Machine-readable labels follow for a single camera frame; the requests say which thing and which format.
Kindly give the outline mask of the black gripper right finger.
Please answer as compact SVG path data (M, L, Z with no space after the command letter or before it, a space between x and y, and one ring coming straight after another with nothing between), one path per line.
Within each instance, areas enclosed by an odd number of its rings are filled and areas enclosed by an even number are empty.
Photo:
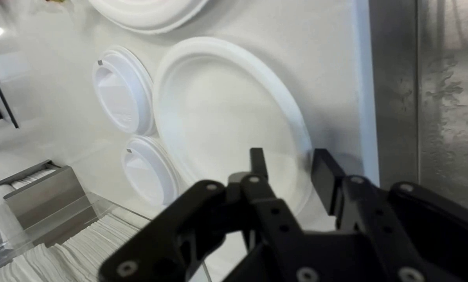
M413 182L381 190L314 149L311 183L338 230L361 235L389 282L468 282L468 208Z

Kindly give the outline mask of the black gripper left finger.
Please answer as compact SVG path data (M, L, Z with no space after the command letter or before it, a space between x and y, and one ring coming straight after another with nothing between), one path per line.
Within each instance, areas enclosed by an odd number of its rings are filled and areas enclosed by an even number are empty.
M264 152L250 151L250 169L222 185L198 180L100 266L100 282L190 282L200 265L237 232L247 255L230 279L267 276L295 282L297 246L306 234L269 187Z

